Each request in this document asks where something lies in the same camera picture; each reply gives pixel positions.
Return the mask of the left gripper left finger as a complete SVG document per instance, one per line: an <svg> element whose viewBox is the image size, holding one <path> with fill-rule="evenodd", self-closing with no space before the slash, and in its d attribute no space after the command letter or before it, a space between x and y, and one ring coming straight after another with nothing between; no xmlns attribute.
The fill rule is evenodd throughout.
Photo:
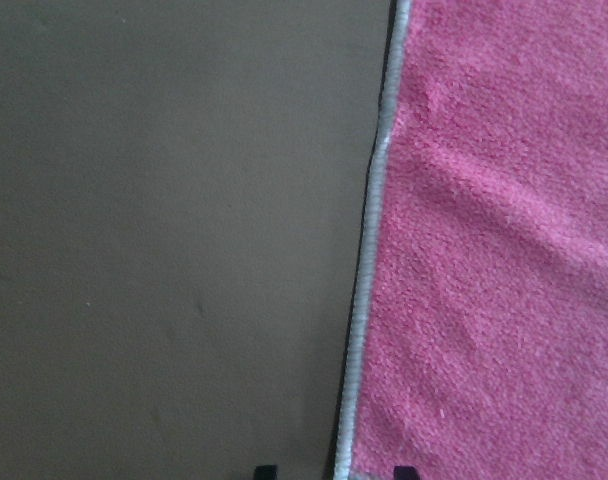
<svg viewBox="0 0 608 480"><path fill-rule="evenodd" d="M253 480L277 480L276 465L259 465L254 469Z"/></svg>

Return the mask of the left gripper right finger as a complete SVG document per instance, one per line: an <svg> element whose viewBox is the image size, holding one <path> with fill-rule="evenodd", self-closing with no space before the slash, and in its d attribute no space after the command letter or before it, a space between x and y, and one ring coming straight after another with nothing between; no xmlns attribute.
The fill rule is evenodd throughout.
<svg viewBox="0 0 608 480"><path fill-rule="evenodd" d="M418 480L418 471L413 466L395 466L393 470L394 480Z"/></svg>

